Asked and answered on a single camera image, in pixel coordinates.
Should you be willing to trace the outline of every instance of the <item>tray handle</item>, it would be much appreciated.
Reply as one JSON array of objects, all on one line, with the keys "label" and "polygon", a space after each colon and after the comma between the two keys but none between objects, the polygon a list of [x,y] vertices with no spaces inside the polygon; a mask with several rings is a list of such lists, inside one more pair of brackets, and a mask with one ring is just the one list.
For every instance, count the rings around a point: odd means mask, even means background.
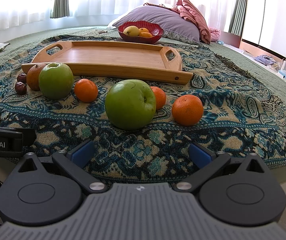
[{"label": "tray handle", "polygon": [[[59,47],[60,51],[55,52],[52,55],[47,54],[47,51]],[[62,53],[69,50],[73,47],[73,43],[71,41],[58,41],[52,44],[47,45],[45,48],[41,49],[33,58],[32,63],[39,63],[39,62],[53,62],[53,60],[61,55]]]},{"label": "tray handle", "polygon": [[[175,57],[172,60],[168,60],[167,56],[173,53]],[[162,60],[164,62],[165,68],[170,70],[182,70],[182,58],[179,52],[172,47],[163,47],[160,51]]]}]

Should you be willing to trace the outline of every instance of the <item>lavender pillow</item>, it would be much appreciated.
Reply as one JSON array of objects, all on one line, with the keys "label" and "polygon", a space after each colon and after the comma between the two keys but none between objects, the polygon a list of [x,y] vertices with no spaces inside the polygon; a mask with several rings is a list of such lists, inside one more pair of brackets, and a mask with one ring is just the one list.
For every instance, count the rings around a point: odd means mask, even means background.
[{"label": "lavender pillow", "polygon": [[180,17],[179,14],[165,8],[141,5],[112,21],[109,26],[118,27],[125,22],[147,21],[157,23],[164,29],[164,38],[200,45],[199,30],[191,22]]}]

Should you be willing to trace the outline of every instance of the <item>scalloped bowl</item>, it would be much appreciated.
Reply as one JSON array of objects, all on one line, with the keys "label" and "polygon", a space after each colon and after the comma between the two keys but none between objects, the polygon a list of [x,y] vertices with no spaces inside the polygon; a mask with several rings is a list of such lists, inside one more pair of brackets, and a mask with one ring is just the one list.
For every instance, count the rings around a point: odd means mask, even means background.
[{"label": "scalloped bowl", "polygon": [[[150,33],[153,35],[151,38],[144,37],[130,37],[123,33],[126,27],[136,26],[137,28],[147,28]],[[137,21],[137,22],[126,22],[118,27],[119,35],[123,40],[128,42],[136,42],[136,43],[145,43],[145,44],[154,44],[157,42],[163,35],[163,29],[156,23],[149,23],[146,21]]]}]

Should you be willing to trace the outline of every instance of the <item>white wardrobe door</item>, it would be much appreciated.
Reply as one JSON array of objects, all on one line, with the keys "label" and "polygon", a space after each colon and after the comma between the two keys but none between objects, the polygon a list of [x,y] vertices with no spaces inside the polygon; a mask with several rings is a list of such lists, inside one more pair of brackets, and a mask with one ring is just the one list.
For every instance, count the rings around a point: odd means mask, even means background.
[{"label": "white wardrobe door", "polygon": [[258,44],[261,35],[265,0],[247,0],[242,39]]},{"label": "white wardrobe door", "polygon": [[259,44],[286,55],[286,0],[266,0]]}]

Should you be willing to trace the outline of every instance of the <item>wooden tray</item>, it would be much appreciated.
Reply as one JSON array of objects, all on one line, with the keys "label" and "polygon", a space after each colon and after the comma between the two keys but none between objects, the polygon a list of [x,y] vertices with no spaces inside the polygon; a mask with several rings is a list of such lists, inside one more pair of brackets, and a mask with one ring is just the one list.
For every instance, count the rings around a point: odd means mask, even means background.
[{"label": "wooden tray", "polygon": [[[59,47],[53,55],[47,51]],[[168,60],[173,52],[175,57]],[[61,62],[74,75],[134,78],[187,84],[193,73],[182,71],[182,58],[171,47],[119,41],[58,41],[43,48],[31,63],[22,64],[24,73],[36,63]]]}]

